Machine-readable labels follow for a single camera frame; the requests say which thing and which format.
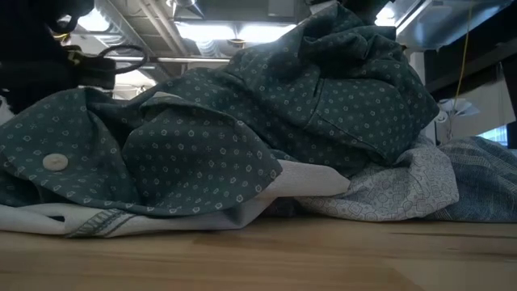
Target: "table surface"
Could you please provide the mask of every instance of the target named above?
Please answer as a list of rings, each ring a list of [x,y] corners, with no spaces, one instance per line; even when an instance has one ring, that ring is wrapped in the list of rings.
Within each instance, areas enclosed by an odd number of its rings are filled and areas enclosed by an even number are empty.
[[[517,290],[517,225],[258,219],[66,239],[0,232],[0,290]]]

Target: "ceiling light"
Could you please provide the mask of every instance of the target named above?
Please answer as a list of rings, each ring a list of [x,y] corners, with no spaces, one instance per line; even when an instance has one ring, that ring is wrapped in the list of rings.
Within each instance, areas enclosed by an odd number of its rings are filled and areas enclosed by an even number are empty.
[[[395,26],[395,19],[377,19],[376,26]]]
[[[289,25],[267,25],[249,24],[245,25],[238,34],[238,38],[247,42],[268,43],[278,40],[281,36],[295,28],[295,24]]]
[[[115,85],[130,85],[130,86],[155,86],[156,81],[148,78],[139,70],[134,70],[124,74],[118,74],[115,76]]]
[[[235,32],[229,25],[176,23],[176,26],[182,38],[194,41],[232,40],[235,38]]]
[[[93,9],[89,14],[82,16],[78,23],[90,32],[105,32],[110,27],[110,23],[97,9]]]
[[[389,7],[382,8],[382,10],[377,14],[378,19],[392,19],[394,17],[395,12]]]

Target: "button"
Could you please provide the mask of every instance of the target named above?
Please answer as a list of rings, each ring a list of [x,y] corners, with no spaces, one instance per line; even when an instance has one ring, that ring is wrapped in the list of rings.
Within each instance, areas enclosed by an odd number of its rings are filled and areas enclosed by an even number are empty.
[[[49,171],[61,171],[68,166],[68,158],[63,154],[49,154],[43,158],[43,167]]]

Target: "cloth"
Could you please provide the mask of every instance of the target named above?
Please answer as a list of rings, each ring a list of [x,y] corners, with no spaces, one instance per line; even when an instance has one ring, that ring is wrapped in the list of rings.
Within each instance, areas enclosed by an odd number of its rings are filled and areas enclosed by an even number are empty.
[[[256,197],[282,172],[278,158],[343,176],[392,164],[438,112],[394,40],[336,4],[131,101],[51,95],[0,128],[0,204],[199,215]],[[44,169],[47,154],[67,168]]]
[[[0,205],[0,230],[67,237],[114,237],[163,230],[233,230],[253,221],[277,197],[333,196],[350,181],[324,166],[280,161],[284,169],[258,196],[231,209],[188,217],[152,218],[119,209],[95,209],[72,204],[42,204],[19,208]]]
[[[426,219],[470,222],[517,222],[517,157],[481,137],[440,146],[452,162],[460,201]]]
[[[393,167],[370,163],[351,177],[348,192],[333,197],[298,197],[310,212],[358,221],[425,217],[458,201],[448,156],[419,137]]]

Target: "window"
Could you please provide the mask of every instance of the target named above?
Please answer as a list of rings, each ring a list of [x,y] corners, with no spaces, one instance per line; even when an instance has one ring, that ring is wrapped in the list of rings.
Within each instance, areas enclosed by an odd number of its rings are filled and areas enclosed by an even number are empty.
[[[502,146],[508,147],[508,136],[506,135],[506,125],[499,128],[492,129],[486,133],[478,135],[479,137],[486,138],[487,140],[496,141]]]

